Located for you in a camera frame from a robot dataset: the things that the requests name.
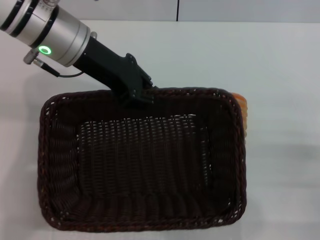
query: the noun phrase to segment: green indicator light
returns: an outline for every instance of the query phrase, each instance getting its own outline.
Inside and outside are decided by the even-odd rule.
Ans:
[[[51,49],[47,46],[40,46],[39,51],[45,55],[49,55],[52,53]]]

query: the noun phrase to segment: orange object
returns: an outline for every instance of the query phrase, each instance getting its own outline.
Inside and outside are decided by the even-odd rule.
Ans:
[[[238,93],[232,93],[235,99],[238,101],[241,107],[242,119],[243,119],[243,129],[244,136],[247,137],[247,118],[248,118],[248,105],[247,100]]]

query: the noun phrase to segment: woven pattern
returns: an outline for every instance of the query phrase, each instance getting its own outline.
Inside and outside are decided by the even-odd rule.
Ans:
[[[42,108],[38,192],[60,230],[117,232],[232,224],[246,207],[241,109],[223,90],[151,89],[123,109],[110,91]]]

